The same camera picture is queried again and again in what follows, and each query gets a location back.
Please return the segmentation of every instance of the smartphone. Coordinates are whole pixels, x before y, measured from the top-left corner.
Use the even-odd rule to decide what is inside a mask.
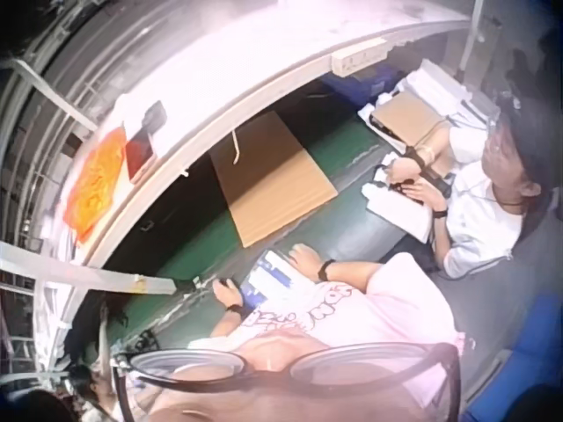
[[[125,145],[129,180],[133,184],[139,181],[141,176],[156,160],[150,141],[151,136],[149,132],[147,132],[145,128],[142,128]]]

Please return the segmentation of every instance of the cardboard sheet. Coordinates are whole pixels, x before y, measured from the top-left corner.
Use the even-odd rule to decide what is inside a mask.
[[[211,159],[244,247],[281,229],[338,193],[275,112],[237,130]]]
[[[408,91],[399,93],[392,100],[376,108],[372,114],[402,142],[412,147],[424,144],[437,128],[451,127],[451,124],[432,107]],[[444,177],[452,166],[453,160],[446,150],[430,167]]]

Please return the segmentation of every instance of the orange cloth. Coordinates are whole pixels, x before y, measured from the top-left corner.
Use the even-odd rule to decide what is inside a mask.
[[[123,127],[110,132],[88,155],[70,191],[63,220],[77,232],[80,243],[88,240],[96,223],[112,206],[126,142]]]

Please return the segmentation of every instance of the ear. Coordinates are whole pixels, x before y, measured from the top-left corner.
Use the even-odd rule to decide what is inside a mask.
[[[542,186],[534,182],[527,182],[520,188],[522,196],[538,196],[542,192]]]

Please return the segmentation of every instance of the hand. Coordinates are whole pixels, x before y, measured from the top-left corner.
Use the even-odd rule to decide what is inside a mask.
[[[102,303],[101,308],[99,309],[99,321],[101,324],[107,324],[107,318],[109,316],[109,309],[105,302]]]
[[[415,180],[419,178],[419,175],[420,166],[412,158],[398,158],[387,169],[389,183],[402,183],[408,178]]]
[[[289,263],[311,281],[318,281],[318,271],[323,266],[321,257],[309,246],[296,244],[289,252]]]
[[[424,178],[419,178],[412,185],[401,185],[403,193],[413,200],[421,200],[433,211],[443,211],[448,207],[442,193],[430,185]]]
[[[243,296],[240,294],[237,285],[233,280],[227,280],[225,286],[221,281],[213,281],[213,293],[217,300],[222,303],[225,308],[232,305],[243,306]]]

